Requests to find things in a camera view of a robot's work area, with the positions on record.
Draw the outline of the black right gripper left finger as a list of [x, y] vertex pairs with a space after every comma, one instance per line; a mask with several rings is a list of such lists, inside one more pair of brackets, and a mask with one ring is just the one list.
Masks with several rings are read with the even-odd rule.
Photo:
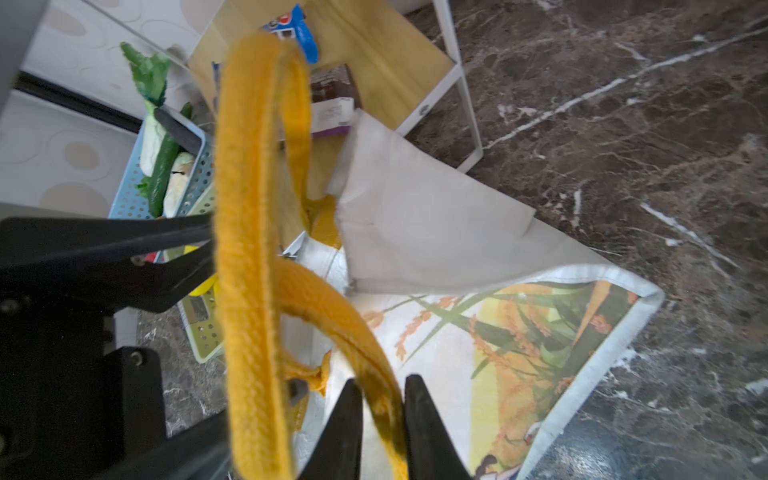
[[354, 379], [346, 381], [299, 480], [357, 480], [363, 440], [363, 395]]

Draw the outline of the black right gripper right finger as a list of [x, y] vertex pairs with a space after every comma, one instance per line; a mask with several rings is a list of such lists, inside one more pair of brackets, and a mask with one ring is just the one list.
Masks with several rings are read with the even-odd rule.
[[404, 410], [409, 478], [469, 480], [470, 475], [420, 375], [406, 378]]

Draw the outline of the white grocery bag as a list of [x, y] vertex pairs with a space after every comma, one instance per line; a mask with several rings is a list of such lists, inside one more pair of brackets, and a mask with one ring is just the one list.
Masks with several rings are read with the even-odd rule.
[[526, 477], [664, 291], [363, 111], [309, 199], [310, 111], [295, 42], [256, 33], [231, 49], [214, 231], [236, 470], [295, 478], [354, 381], [361, 477], [408, 478], [417, 375], [457, 473]]

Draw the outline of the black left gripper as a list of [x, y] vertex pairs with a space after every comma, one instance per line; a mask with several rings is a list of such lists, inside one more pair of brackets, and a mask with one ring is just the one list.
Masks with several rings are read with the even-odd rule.
[[105, 350], [104, 311], [169, 309], [212, 276], [215, 244], [166, 263], [132, 256], [212, 236], [210, 215], [1, 222], [1, 292], [21, 296], [1, 302], [2, 478], [227, 476], [225, 414], [168, 436], [158, 354]]

